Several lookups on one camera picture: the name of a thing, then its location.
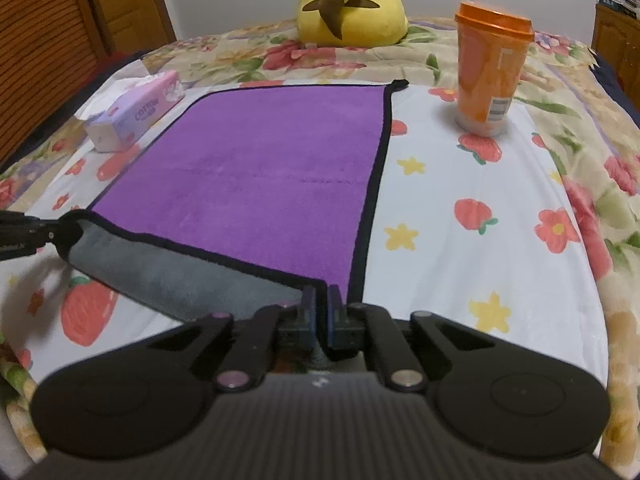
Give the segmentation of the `orange lidded plastic cup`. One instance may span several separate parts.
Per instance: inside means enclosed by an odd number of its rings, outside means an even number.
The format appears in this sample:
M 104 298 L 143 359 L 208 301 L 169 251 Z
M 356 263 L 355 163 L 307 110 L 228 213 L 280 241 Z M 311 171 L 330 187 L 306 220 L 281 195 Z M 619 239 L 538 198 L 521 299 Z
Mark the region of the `orange lidded plastic cup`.
M 516 87 L 534 41 L 532 21 L 483 6 L 459 4 L 457 122 L 467 132 L 503 132 Z

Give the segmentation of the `pink tissue box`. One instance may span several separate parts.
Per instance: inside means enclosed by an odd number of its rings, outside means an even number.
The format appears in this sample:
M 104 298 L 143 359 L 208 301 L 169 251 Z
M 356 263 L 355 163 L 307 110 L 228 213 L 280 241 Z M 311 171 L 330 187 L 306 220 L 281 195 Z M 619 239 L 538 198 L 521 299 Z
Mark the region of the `pink tissue box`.
M 111 77 L 75 113 L 75 118 L 98 152 L 124 152 L 183 97 L 183 84 L 174 70 Z

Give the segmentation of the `purple and grey towel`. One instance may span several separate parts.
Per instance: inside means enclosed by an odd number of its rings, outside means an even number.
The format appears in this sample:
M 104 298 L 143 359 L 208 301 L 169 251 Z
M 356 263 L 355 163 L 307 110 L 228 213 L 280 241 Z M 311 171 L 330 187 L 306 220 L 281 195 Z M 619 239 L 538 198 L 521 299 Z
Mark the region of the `purple and grey towel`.
M 179 321 L 249 318 L 306 287 L 364 292 L 396 92 L 293 84 L 201 96 L 58 245 L 76 270 Z

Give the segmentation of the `wooden door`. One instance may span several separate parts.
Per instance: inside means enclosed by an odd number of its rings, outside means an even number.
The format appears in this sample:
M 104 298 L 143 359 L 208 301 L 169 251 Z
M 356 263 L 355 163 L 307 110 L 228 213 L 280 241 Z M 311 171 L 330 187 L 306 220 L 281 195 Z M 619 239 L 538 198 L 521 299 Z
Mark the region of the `wooden door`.
M 91 0 L 110 53 L 149 51 L 176 40 L 165 0 Z

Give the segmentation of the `dark blue mattress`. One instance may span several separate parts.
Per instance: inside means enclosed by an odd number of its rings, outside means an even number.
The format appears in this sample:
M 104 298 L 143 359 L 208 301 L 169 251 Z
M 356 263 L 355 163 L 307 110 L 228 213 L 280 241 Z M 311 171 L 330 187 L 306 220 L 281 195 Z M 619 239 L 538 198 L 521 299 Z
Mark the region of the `dark blue mattress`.
M 591 71 L 598 84 L 600 84 L 606 94 L 627 113 L 634 124 L 640 127 L 639 111 L 634 106 L 630 97 L 624 92 L 612 65 L 606 62 L 599 53 L 591 51 L 591 54 L 594 57 L 594 64 L 591 66 Z

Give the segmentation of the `wooden louvered wardrobe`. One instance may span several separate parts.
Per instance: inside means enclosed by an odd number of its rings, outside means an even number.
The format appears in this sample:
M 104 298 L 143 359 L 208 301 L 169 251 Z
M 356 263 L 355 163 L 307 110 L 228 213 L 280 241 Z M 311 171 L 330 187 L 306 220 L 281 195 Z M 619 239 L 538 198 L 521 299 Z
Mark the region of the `wooden louvered wardrobe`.
M 1 0 L 1 160 L 106 57 L 89 0 Z

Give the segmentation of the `wooden sideboard cabinet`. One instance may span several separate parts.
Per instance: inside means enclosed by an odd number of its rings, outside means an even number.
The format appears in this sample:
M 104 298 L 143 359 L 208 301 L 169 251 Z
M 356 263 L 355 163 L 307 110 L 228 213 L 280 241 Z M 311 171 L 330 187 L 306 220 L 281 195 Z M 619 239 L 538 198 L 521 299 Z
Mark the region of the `wooden sideboard cabinet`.
M 608 63 L 620 88 L 639 108 L 639 21 L 598 3 L 591 49 Z

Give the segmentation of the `yellow Pikachu plush toy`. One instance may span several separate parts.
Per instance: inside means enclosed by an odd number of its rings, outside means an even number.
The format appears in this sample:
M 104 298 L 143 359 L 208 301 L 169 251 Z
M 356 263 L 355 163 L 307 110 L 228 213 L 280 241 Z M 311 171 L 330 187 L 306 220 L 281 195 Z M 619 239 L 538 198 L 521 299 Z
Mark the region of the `yellow Pikachu plush toy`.
M 299 39 L 318 47 L 386 47 L 408 32 L 401 0 L 298 0 L 296 22 Z

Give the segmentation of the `white strawberry print cloth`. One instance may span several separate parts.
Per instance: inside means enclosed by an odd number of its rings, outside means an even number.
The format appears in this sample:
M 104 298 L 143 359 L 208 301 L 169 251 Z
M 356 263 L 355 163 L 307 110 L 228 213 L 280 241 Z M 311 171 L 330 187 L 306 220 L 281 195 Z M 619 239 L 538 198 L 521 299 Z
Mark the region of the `white strawberry print cloth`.
M 191 90 L 132 151 L 84 146 L 29 209 L 80 229 L 1 266 L 1 328 L 36 382 L 305 287 L 436 313 L 608 380 L 600 250 L 529 112 L 473 136 L 417 84 Z

